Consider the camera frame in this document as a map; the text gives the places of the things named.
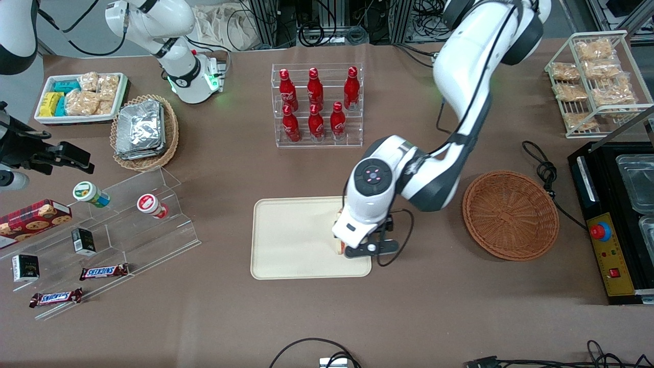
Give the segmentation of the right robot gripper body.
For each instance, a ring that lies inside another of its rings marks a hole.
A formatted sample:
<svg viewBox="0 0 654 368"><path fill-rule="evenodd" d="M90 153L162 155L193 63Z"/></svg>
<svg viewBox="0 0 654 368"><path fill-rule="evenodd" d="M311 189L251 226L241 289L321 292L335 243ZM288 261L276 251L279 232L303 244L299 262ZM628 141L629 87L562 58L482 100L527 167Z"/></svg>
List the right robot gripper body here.
<svg viewBox="0 0 654 368"><path fill-rule="evenodd" d="M1 105L1 159L2 165L12 169L24 168L51 175L54 166L62 166L58 149L47 144L51 133L37 131L6 112Z"/></svg>

